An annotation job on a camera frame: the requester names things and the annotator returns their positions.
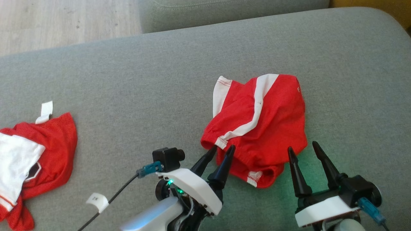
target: blue connector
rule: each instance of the blue connector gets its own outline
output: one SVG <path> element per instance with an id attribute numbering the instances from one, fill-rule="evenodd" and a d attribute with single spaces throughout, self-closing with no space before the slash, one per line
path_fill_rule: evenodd
<path id="1" fill-rule="evenodd" d="M 161 166 L 161 162 L 160 161 L 156 161 L 152 164 L 148 164 L 146 166 L 144 166 L 143 168 L 137 170 L 137 174 L 138 174 L 138 178 L 143 178 L 146 175 L 155 173 L 155 172 L 161 172 L 163 170 L 163 167 Z"/>
<path id="2" fill-rule="evenodd" d="M 367 198 L 362 197 L 358 200 L 358 206 L 366 212 L 370 217 L 374 219 L 374 221 L 378 224 L 378 226 L 383 225 L 386 221 L 386 218 L 381 215 L 380 211 L 373 205 Z"/>

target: cable label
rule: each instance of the cable label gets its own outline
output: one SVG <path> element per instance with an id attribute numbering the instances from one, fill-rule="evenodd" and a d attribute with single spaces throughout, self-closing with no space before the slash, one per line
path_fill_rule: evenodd
<path id="1" fill-rule="evenodd" d="M 100 193 L 94 192 L 91 194 L 91 196 L 88 198 L 88 200 L 85 202 L 86 204 L 92 204 L 97 207 L 99 210 L 99 213 L 102 213 L 104 209 L 107 208 L 109 205 L 109 201 L 104 195 L 101 195 Z"/>

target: white trim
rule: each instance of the white trim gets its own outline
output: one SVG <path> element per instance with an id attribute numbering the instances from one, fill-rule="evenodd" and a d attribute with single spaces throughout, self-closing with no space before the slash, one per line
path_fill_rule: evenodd
<path id="1" fill-rule="evenodd" d="M 261 110 L 263 108 L 264 96 L 271 89 L 277 77 L 278 74 L 265 74 L 257 78 L 256 89 L 254 92 L 254 115 L 252 120 L 246 124 L 237 127 L 233 131 L 228 131 L 223 136 L 220 136 L 216 140 L 215 145 L 217 145 L 221 149 L 224 149 L 227 146 L 227 141 L 229 139 L 238 136 L 244 136 L 246 133 L 253 130 L 257 126 Z"/>
<path id="2" fill-rule="evenodd" d="M 0 197 L 0 206 L 3 206 L 9 212 L 13 209 L 13 206 L 1 197 Z"/>
<path id="3" fill-rule="evenodd" d="M 263 176 L 262 171 L 254 172 L 250 171 L 247 177 L 247 183 L 251 184 L 254 187 L 257 187 L 257 182 L 260 180 L 261 176 Z"/>
<path id="4" fill-rule="evenodd" d="M 37 162 L 37 163 L 35 163 L 35 164 L 37 164 L 37 165 L 39 166 L 39 169 L 38 169 L 37 172 L 34 174 L 34 176 L 32 176 L 32 177 L 30 177 L 30 178 L 26 178 L 26 179 L 24 180 L 24 182 L 28 182 L 28 181 L 30 181 L 31 179 L 36 178 L 36 176 L 39 174 L 40 170 L 42 169 L 42 166 L 40 165 L 39 162 Z"/>
<path id="5" fill-rule="evenodd" d="M 212 93 L 212 117 L 214 118 L 223 108 L 224 101 L 233 81 L 220 76 L 215 83 Z"/>
<path id="6" fill-rule="evenodd" d="M 250 177 L 247 177 L 247 183 L 251 184 L 252 186 L 257 188 L 257 182 Z"/>

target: gray couch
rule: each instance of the gray couch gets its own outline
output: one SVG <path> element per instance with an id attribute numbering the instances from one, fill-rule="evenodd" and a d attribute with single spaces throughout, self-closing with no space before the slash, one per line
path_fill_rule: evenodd
<path id="1" fill-rule="evenodd" d="M 328 7 L 329 0 L 137 0 L 143 33 Z"/>
<path id="2" fill-rule="evenodd" d="M 69 182 L 30 199 L 39 231 L 72 231 L 96 213 L 93 192 L 111 197 L 157 148 L 205 152 L 212 90 L 224 75 L 245 83 L 266 73 L 298 77 L 306 134 L 336 167 L 383 192 L 391 230 L 410 230 L 411 39 L 370 8 L 321 9 L 144 34 L 0 58 L 0 127 L 34 122 L 39 106 L 70 111 L 78 145 Z M 311 147 L 300 167 L 314 191 L 327 188 Z M 213 162 L 206 174 L 215 167 Z M 133 182 L 86 230 L 116 230 L 154 203 L 156 176 Z M 256 189 L 229 177 L 224 206 L 201 230 L 310 230 L 294 220 L 289 167 Z M 368 230 L 377 230 L 363 215 Z M 0 230 L 8 230 L 0 224 Z"/>

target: wooden floor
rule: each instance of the wooden floor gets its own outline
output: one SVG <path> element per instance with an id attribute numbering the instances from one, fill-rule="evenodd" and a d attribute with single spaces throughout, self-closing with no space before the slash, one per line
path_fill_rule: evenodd
<path id="1" fill-rule="evenodd" d="M 141 33 L 136 0 L 0 0 L 0 56 Z"/>

